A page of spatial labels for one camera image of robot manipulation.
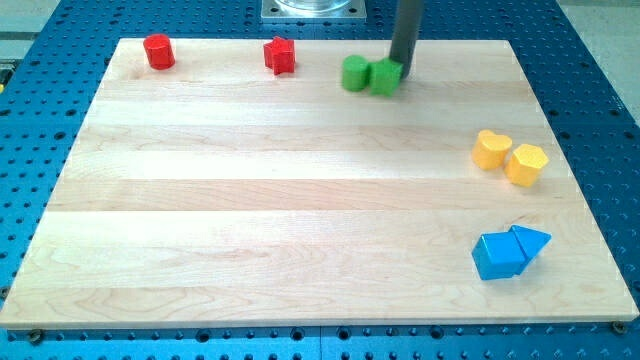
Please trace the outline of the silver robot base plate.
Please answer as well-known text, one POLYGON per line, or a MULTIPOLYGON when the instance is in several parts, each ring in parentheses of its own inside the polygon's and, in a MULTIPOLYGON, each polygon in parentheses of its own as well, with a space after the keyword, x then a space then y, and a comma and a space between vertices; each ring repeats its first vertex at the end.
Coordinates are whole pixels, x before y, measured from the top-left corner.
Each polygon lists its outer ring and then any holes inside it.
POLYGON ((365 0, 262 0, 261 18, 266 20, 363 20, 365 0))

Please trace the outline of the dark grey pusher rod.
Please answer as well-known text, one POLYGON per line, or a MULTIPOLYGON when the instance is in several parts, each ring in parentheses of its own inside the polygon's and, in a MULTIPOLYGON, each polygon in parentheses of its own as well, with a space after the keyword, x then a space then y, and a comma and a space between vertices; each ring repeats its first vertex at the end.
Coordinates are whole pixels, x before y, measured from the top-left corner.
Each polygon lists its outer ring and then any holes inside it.
POLYGON ((411 69, 423 14, 423 0, 397 1, 389 58, 402 65, 402 78, 406 78, 411 69))

